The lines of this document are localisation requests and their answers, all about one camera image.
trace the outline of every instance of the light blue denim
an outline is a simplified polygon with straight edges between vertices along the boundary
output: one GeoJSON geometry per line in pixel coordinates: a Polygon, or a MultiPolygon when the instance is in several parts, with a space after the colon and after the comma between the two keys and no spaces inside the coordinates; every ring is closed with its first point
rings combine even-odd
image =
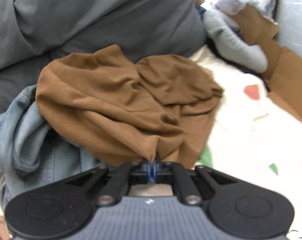
{"type": "Polygon", "coordinates": [[[35,91],[36,85],[26,87],[8,110],[0,114],[0,169],[6,180],[0,192],[3,210],[12,198],[23,192],[98,164],[85,150],[51,129],[35,103],[35,91]]]}

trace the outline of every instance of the black circular pad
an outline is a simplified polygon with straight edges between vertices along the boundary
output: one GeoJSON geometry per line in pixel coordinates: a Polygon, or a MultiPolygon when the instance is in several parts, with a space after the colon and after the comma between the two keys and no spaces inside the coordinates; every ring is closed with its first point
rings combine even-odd
{"type": "Polygon", "coordinates": [[[272,211],[271,203],[261,197],[242,197],[236,201],[236,210],[248,218],[263,218],[272,211]]]}
{"type": "Polygon", "coordinates": [[[91,204],[81,192],[36,194],[28,192],[12,200],[5,218],[9,229],[28,239],[65,237],[91,215],[91,204]]]}
{"type": "Polygon", "coordinates": [[[249,183],[224,185],[208,206],[211,221],[226,233],[245,239],[269,239],[285,233],[293,220],[282,195],[249,183]]]}

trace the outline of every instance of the gray blanket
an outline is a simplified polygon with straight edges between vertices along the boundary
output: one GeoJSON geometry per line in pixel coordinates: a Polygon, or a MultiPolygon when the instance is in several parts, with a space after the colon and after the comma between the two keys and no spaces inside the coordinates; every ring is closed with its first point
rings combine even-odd
{"type": "Polygon", "coordinates": [[[133,62],[188,57],[204,35],[193,0],[0,0],[0,69],[51,49],[57,58],[112,44],[133,62]]]}

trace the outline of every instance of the pile of clothes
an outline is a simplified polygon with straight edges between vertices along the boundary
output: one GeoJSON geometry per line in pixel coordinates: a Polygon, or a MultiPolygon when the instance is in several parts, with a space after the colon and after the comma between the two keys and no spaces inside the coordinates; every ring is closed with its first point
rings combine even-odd
{"type": "Polygon", "coordinates": [[[202,16],[194,0],[0,0],[2,209],[100,163],[192,167],[223,90],[186,57],[210,37],[223,59],[267,68],[226,15],[202,16]]]}

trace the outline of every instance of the white bedsheet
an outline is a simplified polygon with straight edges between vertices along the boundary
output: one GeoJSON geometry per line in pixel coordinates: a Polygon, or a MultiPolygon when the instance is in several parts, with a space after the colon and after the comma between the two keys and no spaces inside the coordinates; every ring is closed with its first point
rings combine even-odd
{"type": "Polygon", "coordinates": [[[302,237],[302,123],[267,98],[259,78],[243,74],[216,59],[207,47],[192,60],[213,71],[224,89],[216,122],[208,139],[214,169],[277,191],[295,208],[288,237],[302,237]],[[260,100],[244,94],[244,87],[257,84],[260,100]],[[277,176],[268,167],[275,164],[277,176]]]}

